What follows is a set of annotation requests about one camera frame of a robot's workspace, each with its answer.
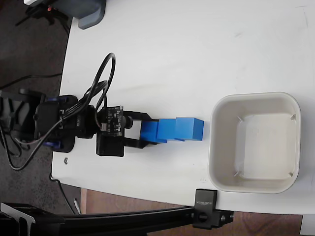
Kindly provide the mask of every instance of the square bowl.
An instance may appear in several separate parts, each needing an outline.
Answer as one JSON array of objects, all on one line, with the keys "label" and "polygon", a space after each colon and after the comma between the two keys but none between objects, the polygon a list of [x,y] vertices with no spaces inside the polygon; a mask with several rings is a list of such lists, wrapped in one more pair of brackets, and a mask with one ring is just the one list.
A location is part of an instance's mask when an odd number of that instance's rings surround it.
[{"label": "square bowl", "polygon": [[209,178],[228,192],[281,193],[299,172],[301,110],[284,92],[231,95],[211,117]]}]

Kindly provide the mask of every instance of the blue block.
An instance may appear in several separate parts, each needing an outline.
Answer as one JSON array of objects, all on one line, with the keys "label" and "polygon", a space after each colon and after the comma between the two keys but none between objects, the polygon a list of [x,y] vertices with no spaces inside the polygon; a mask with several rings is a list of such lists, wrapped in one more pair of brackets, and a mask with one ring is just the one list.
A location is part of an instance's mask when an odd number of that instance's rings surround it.
[{"label": "blue block", "polygon": [[184,140],[202,140],[204,121],[196,118],[176,118],[175,137]]},{"label": "blue block", "polygon": [[155,143],[167,143],[167,140],[158,139],[158,121],[141,122],[140,139]]},{"label": "blue block", "polygon": [[175,136],[176,119],[160,119],[158,122],[157,138],[166,140],[180,140]]}]

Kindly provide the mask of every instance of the white table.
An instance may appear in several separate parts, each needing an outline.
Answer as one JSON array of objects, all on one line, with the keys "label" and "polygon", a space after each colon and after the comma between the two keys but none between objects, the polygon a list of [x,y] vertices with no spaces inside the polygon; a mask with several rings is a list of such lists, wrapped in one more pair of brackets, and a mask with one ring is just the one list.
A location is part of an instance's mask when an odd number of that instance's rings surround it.
[{"label": "white table", "polygon": [[96,135],[76,139],[72,152],[54,153],[53,177],[193,206],[196,188],[215,189],[207,167],[214,105],[229,94],[283,91],[302,111],[297,181],[280,194],[220,192],[217,208],[315,214],[314,1],[108,0],[98,25],[81,30],[73,20],[60,93],[82,97],[109,52],[117,56],[110,106],[124,105],[152,118],[200,118],[204,140],[126,147],[120,158],[97,156]]}]

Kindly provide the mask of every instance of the black cable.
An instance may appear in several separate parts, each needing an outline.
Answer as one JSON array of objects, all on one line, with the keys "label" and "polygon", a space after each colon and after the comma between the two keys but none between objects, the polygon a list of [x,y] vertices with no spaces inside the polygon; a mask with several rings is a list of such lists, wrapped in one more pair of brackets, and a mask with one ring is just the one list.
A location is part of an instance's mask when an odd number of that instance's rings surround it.
[{"label": "black cable", "polygon": [[67,206],[69,207],[70,211],[72,212],[72,214],[75,214],[74,213],[74,210],[72,209],[69,201],[68,201],[68,198],[66,197],[64,191],[63,191],[63,186],[61,185],[60,181],[58,179],[53,179],[52,178],[52,175],[51,175],[51,170],[50,170],[50,174],[49,174],[49,180],[52,181],[52,182],[57,182],[58,183],[58,186],[59,186],[59,189],[61,191],[61,194],[63,195],[63,198],[65,200],[65,202],[67,203]]},{"label": "black cable", "polygon": [[10,167],[15,170],[15,171],[21,171],[23,170],[28,164],[29,162],[34,158],[35,154],[37,153],[38,149],[41,147],[41,145],[46,141],[46,139],[48,138],[48,136],[61,124],[62,120],[59,120],[55,125],[53,125],[53,127],[50,128],[50,130],[40,139],[40,141],[38,142],[38,144],[36,145],[36,147],[34,148],[34,150],[31,152],[30,156],[28,157],[28,159],[26,160],[26,162],[20,166],[20,167],[16,167],[14,166],[14,164],[12,163],[12,160],[10,158],[10,153],[9,153],[9,149],[8,149],[8,144],[5,138],[5,134],[3,131],[3,127],[0,123],[0,133],[1,133],[1,137],[4,143],[4,149],[6,152],[6,156],[7,159],[9,161],[9,165]]},{"label": "black cable", "polygon": [[70,32],[67,30],[66,26],[64,26],[64,24],[61,24],[61,26],[63,27],[63,29],[66,32],[66,34],[69,36]]},{"label": "black cable", "polygon": [[71,108],[67,109],[65,111],[65,113],[62,115],[62,118],[64,120],[66,120],[66,119],[82,112],[84,109],[86,109],[86,107],[89,105],[91,99],[105,88],[105,86],[106,86],[105,81],[102,81],[102,82],[98,82],[98,81],[99,81],[99,79],[103,73],[105,66],[107,65],[107,63],[109,62],[110,59],[112,59],[112,68],[111,68],[110,76],[109,76],[109,79],[107,82],[108,86],[107,86],[107,89],[105,90],[106,92],[108,91],[110,84],[112,83],[112,80],[114,77],[115,65],[116,65],[116,57],[115,57],[115,54],[113,54],[113,53],[110,53],[105,57],[105,59],[103,60],[102,64],[100,65],[100,67],[97,71],[97,74],[94,78],[92,86],[86,91],[83,98],[81,98],[77,104],[75,104]]},{"label": "black cable", "polygon": [[6,88],[6,87],[9,87],[17,82],[20,82],[22,80],[26,80],[26,79],[31,79],[31,78],[53,78],[53,77],[56,77],[56,76],[60,76],[62,75],[62,73],[58,73],[58,74],[54,74],[54,75],[27,75],[27,76],[23,76],[17,80],[14,80],[6,85],[3,85],[3,86],[0,86],[0,90]]}]

